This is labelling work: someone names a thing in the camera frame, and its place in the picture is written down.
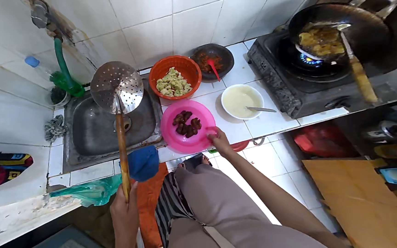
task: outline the red spoon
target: red spoon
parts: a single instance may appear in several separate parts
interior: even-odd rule
[[[220,82],[220,77],[218,76],[217,70],[215,69],[214,60],[208,59],[206,62],[207,62],[209,65],[211,65],[212,70],[213,70],[214,73],[215,73],[215,76],[217,76],[218,82]]]

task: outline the pink bowl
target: pink bowl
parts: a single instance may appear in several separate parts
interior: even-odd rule
[[[174,118],[183,110],[192,112],[186,124],[189,125],[196,117],[201,123],[201,129],[191,138],[176,133],[177,125],[173,126]],[[209,147],[211,141],[207,138],[207,133],[215,132],[209,130],[209,127],[215,127],[214,116],[203,104],[192,100],[181,100],[171,104],[162,116],[162,136],[168,143],[168,147],[178,153],[198,153]]]

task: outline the cauliflower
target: cauliflower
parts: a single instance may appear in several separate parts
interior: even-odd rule
[[[157,80],[156,88],[162,95],[169,97],[183,96],[192,89],[191,84],[174,67],[171,67],[163,78]]]

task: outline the hand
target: hand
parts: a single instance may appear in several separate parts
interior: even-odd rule
[[[116,248],[136,247],[139,228],[139,210],[137,209],[137,183],[131,186],[130,202],[127,203],[122,184],[117,189],[116,198],[110,206],[113,220]]]
[[[209,129],[212,129],[217,133],[216,135],[208,134],[208,139],[212,141],[212,144],[222,156],[226,156],[234,151],[234,149],[229,145],[226,134],[221,129],[218,127],[209,127]]]

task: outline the plastic bag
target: plastic bag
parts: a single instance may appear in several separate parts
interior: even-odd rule
[[[115,175],[109,178],[102,178],[88,183],[72,186],[50,193],[51,197],[60,195],[71,195],[81,200],[81,205],[102,206],[108,203],[110,197],[116,193],[122,183],[122,175]]]

